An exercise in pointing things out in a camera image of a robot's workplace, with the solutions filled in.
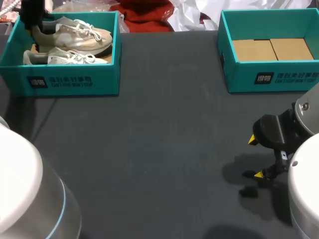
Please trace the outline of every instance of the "gray table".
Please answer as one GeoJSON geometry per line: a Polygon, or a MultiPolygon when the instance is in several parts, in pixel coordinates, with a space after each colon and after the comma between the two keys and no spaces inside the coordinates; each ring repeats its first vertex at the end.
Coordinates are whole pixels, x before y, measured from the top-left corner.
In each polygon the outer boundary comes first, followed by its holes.
{"type": "Polygon", "coordinates": [[[287,175],[258,199],[238,191],[274,161],[247,145],[253,122],[300,94],[229,94],[216,32],[122,39],[118,97],[9,100],[0,86],[0,114],[75,194],[81,239],[295,239],[287,175]]]}

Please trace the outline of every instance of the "white sneaker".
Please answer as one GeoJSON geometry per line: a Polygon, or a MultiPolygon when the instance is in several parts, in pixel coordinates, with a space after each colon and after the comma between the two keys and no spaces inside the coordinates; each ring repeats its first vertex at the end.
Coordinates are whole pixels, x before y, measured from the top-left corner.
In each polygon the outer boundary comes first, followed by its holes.
{"type": "Polygon", "coordinates": [[[24,65],[40,64],[106,64],[109,63],[103,59],[95,58],[92,54],[82,55],[75,51],[63,51],[58,47],[53,48],[48,53],[33,53],[25,51],[23,54],[24,65]]]}
{"type": "Polygon", "coordinates": [[[67,25],[67,26],[80,28],[80,29],[89,29],[99,33],[105,39],[110,39],[111,41],[113,40],[111,33],[105,29],[95,28],[93,25],[90,25],[86,23],[85,21],[82,21],[79,19],[72,20],[64,16],[55,21],[43,21],[42,32],[45,34],[53,34],[55,32],[57,24],[67,25]]]}
{"type": "Polygon", "coordinates": [[[112,37],[108,33],[100,32],[93,29],[91,25],[85,25],[78,22],[76,26],[64,18],[62,23],[54,23],[55,26],[53,34],[44,34],[36,25],[32,27],[32,36],[39,46],[39,52],[48,52],[53,47],[59,47],[63,50],[73,50],[80,54],[93,54],[97,55],[112,44],[112,37]]]}

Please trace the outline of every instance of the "red cloth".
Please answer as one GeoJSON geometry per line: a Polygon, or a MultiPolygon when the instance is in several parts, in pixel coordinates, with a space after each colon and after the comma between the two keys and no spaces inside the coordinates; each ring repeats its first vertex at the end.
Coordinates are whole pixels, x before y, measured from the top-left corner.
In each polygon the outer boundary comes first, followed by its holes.
{"type": "Polygon", "coordinates": [[[130,32],[166,32],[172,31],[166,19],[174,7],[167,0],[118,0],[111,10],[124,15],[124,22],[130,32]]]}

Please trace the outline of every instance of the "teal box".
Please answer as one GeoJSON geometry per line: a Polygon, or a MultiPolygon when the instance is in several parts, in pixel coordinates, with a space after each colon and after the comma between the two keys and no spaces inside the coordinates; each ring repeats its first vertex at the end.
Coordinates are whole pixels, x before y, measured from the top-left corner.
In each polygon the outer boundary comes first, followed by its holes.
{"type": "Polygon", "coordinates": [[[228,91],[308,91],[319,81],[319,11],[223,10],[217,46],[228,91]],[[233,40],[303,38],[314,60],[238,61],[233,40]]]}
{"type": "Polygon", "coordinates": [[[23,53],[34,43],[16,21],[0,59],[0,74],[16,96],[116,95],[119,93],[121,34],[116,12],[53,13],[55,19],[65,16],[80,19],[113,36],[112,63],[85,65],[23,65],[23,53]]]}

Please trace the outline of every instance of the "shoe box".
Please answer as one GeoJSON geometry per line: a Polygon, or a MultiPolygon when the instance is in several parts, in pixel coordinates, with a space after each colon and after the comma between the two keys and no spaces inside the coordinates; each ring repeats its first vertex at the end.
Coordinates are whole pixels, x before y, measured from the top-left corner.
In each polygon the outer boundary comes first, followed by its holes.
{"type": "Polygon", "coordinates": [[[224,10],[217,47],[230,93],[308,91],[319,81],[319,11],[224,10]]]}
{"type": "Polygon", "coordinates": [[[35,42],[18,18],[0,59],[0,74],[10,91],[16,96],[117,95],[121,64],[117,12],[53,13],[53,16],[80,19],[110,31],[113,44],[109,54],[102,57],[110,64],[23,65],[24,51],[35,51],[35,42]]]}

